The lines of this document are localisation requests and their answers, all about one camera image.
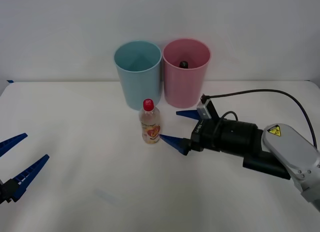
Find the bottle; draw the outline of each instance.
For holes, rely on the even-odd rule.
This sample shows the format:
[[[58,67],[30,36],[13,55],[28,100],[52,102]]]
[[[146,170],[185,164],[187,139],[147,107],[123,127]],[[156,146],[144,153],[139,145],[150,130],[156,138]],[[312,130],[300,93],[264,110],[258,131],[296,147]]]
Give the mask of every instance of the bottle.
[[[147,144],[155,144],[159,141],[161,130],[160,111],[154,106],[152,99],[143,101],[143,108],[139,112],[142,127],[142,138]]]
[[[188,69],[188,67],[189,67],[188,62],[185,60],[181,61],[179,64],[179,68]]]

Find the white table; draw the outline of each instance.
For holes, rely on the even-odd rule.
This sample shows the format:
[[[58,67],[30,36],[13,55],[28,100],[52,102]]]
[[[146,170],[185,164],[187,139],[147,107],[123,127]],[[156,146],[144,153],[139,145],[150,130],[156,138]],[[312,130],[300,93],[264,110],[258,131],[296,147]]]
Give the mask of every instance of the white table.
[[[208,95],[269,88],[304,106],[320,144],[320,90],[308,81],[210,81]],[[259,128],[311,134],[288,97],[260,92],[213,100]],[[189,138],[196,121],[163,96],[162,133]],[[2,181],[44,154],[50,159],[17,203],[0,205],[1,232],[318,232],[320,213],[292,181],[242,168],[242,158],[179,154],[147,145],[119,82],[15,82],[0,97],[0,141],[28,137],[0,159]]]

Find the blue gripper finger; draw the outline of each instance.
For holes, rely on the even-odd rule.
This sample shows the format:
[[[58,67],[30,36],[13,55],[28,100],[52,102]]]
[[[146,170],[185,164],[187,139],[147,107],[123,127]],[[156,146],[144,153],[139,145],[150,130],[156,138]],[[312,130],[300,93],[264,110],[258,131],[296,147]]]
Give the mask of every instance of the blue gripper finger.
[[[9,138],[0,143],[0,157],[7,153],[12,147],[18,144],[20,141],[28,137],[26,133],[19,134],[15,137]]]
[[[197,110],[181,110],[175,112],[177,116],[183,116],[194,120],[201,120],[200,115]]]
[[[168,135],[164,135],[164,134],[160,134],[160,138],[164,142],[166,142],[167,144],[169,144],[170,146],[172,146],[173,148],[178,150],[184,156],[186,156],[189,153],[189,151],[191,150],[190,139],[172,137],[172,136],[168,136]]]
[[[43,166],[46,164],[48,159],[49,159],[49,155],[46,154],[37,162],[35,162],[33,165],[31,165],[29,168],[27,168],[26,170],[24,170],[23,172],[21,172],[20,174],[18,174],[16,177],[13,178],[13,180],[19,184],[19,188],[15,191],[15,193],[12,196],[12,199],[14,202],[19,200],[21,196],[25,193],[25,191],[27,190],[27,187],[30,185],[30,183],[34,180],[34,178],[43,168]]]

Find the yellow warning label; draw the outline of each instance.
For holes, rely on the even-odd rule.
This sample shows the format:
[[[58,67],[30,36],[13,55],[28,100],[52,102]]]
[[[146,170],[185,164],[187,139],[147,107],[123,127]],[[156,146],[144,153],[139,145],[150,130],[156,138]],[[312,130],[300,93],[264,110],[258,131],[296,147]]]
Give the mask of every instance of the yellow warning label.
[[[275,125],[272,128],[268,129],[268,132],[276,136],[281,136],[279,125]]]

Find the plastic cup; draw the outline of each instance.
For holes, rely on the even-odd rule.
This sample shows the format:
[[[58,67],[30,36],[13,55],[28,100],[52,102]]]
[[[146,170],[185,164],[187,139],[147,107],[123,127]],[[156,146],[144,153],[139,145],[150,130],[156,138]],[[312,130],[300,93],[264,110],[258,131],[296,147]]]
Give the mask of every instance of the plastic cup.
[[[164,48],[164,95],[168,104],[189,108],[197,103],[210,58],[210,49],[191,38],[174,40]],[[188,68],[180,68],[181,61],[187,61]]]
[[[159,102],[161,59],[160,48],[148,41],[131,41],[116,50],[114,62],[125,101],[132,109],[140,110],[145,99],[152,99],[155,105]]]

